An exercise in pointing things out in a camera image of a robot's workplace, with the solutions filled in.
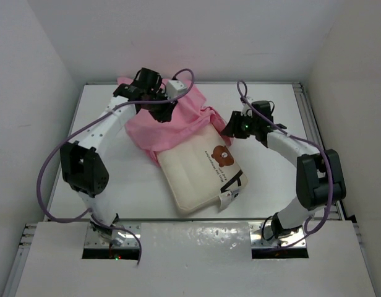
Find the pink pillowcase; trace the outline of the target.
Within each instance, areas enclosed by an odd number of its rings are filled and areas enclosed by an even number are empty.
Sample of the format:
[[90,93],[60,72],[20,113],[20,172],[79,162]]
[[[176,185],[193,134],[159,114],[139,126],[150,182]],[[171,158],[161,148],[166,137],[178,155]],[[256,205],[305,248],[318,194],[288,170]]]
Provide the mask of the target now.
[[193,86],[179,99],[170,122],[159,123],[147,110],[140,110],[124,127],[133,143],[158,164],[159,153],[174,148],[205,126],[211,124],[217,132],[225,128],[226,121],[206,102],[202,92]]

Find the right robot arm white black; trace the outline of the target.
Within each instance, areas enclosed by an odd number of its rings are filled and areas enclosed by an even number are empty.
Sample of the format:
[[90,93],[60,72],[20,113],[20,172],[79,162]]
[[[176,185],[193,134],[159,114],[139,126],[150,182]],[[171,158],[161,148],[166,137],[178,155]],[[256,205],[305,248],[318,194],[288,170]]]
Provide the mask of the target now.
[[287,127],[273,121],[269,101],[243,100],[242,111],[233,111],[221,135],[236,139],[250,136],[279,153],[296,169],[296,196],[262,230],[266,241],[287,236],[306,226],[319,210],[329,214],[333,203],[346,197],[345,179],[338,152],[324,150],[316,143],[290,134]]

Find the cream pillow with bear print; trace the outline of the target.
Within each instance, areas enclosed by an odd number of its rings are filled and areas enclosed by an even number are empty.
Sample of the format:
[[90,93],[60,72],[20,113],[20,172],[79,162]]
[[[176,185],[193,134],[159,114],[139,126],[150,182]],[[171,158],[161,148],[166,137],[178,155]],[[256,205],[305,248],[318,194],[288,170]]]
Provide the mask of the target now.
[[172,149],[157,155],[180,213],[190,214],[215,202],[226,209],[247,186],[248,178],[223,138],[209,124]]

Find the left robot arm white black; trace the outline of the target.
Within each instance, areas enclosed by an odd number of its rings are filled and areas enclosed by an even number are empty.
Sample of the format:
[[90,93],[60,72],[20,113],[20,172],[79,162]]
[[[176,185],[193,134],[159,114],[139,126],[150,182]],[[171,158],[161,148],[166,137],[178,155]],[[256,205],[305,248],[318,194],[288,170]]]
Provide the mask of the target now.
[[169,122],[177,99],[187,90],[185,83],[175,78],[163,82],[159,73],[143,68],[131,83],[117,87],[98,123],[60,148],[62,178],[91,210],[96,224],[111,226],[117,217],[103,193],[109,173],[102,157],[109,144],[140,110],[148,111],[158,123]]

